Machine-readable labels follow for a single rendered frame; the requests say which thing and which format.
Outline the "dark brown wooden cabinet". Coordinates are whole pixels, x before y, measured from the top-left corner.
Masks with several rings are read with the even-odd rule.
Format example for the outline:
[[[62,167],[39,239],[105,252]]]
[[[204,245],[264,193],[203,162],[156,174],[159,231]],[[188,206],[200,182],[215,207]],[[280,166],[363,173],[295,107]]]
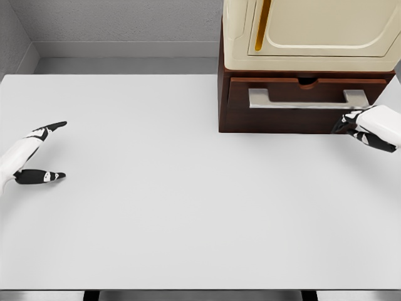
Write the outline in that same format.
[[[262,71],[230,70],[224,63],[224,46],[219,47],[219,131],[226,133],[329,134],[346,110],[335,109],[229,109],[231,78],[361,78],[384,79],[390,83],[395,71]]]

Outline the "dark brown wooden drawer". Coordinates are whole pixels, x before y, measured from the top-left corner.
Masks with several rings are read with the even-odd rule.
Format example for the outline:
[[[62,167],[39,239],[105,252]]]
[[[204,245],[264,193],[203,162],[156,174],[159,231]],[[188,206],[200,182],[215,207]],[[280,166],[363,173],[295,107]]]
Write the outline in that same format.
[[[265,88],[272,102],[344,102],[343,90],[363,90],[373,104],[388,82],[361,78],[231,78],[229,109],[249,108],[250,88]]]

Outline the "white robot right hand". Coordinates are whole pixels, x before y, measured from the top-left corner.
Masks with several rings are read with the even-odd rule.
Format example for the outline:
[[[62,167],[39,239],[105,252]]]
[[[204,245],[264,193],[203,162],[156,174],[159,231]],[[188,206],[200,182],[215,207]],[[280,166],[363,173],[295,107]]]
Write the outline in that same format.
[[[372,105],[343,114],[331,130],[332,134],[347,125],[363,129],[347,129],[346,133],[363,144],[394,153],[401,147],[401,114],[386,105]]]

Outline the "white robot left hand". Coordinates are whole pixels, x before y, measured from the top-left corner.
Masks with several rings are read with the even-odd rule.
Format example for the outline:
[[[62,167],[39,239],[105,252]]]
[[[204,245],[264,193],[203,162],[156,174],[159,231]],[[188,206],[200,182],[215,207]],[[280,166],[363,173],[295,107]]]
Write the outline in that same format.
[[[6,184],[10,180],[15,180],[21,185],[36,185],[66,177],[64,172],[24,169],[25,164],[34,156],[48,136],[66,124],[67,121],[61,121],[34,129],[28,135],[16,141],[4,155],[0,156],[0,197],[3,195]]]

